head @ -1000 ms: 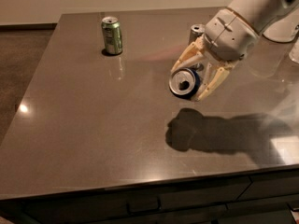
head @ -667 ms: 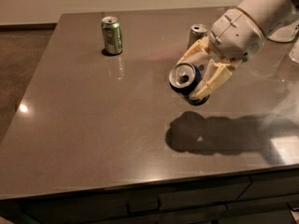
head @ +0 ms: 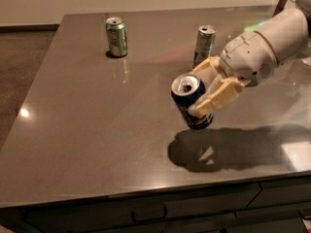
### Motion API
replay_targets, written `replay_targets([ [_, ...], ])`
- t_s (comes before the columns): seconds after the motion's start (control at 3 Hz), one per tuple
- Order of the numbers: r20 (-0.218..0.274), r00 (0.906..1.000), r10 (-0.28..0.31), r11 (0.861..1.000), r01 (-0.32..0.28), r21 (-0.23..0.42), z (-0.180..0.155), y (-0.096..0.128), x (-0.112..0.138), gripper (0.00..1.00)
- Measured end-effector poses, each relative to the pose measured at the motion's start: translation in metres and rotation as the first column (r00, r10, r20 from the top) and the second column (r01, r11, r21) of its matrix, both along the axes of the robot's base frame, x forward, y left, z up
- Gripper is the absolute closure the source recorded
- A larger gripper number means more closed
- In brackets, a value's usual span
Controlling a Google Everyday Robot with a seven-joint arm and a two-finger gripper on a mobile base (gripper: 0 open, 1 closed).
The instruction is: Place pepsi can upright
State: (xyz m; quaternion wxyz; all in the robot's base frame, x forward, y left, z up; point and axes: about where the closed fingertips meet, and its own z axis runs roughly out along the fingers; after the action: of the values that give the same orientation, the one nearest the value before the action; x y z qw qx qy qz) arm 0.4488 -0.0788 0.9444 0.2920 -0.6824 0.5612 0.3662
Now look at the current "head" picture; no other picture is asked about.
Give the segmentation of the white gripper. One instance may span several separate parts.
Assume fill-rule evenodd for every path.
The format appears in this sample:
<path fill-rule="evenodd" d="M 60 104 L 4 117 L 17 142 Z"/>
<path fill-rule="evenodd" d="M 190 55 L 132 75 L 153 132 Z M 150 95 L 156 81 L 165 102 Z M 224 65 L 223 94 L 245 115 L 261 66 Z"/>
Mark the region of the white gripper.
<path fill-rule="evenodd" d="M 203 117 L 214 113 L 234 101 L 245 86 L 257 86 L 270 79 L 276 67 L 276 57 L 261 35 L 244 32 L 225 45 L 220 57 L 208 57 L 190 71 L 204 82 L 220 78 L 221 85 L 192 104 L 189 114 Z"/>

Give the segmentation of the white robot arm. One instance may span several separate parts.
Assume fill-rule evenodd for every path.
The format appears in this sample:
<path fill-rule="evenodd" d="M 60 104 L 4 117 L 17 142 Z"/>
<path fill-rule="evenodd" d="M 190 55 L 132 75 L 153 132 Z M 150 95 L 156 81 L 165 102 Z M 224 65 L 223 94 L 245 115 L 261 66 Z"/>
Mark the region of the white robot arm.
<path fill-rule="evenodd" d="M 290 0 L 284 10 L 251 32 L 227 43 L 192 73 L 208 85 L 189 113 L 204 117 L 234 101 L 246 87 L 257 86 L 274 70 L 310 54 L 311 0 Z"/>

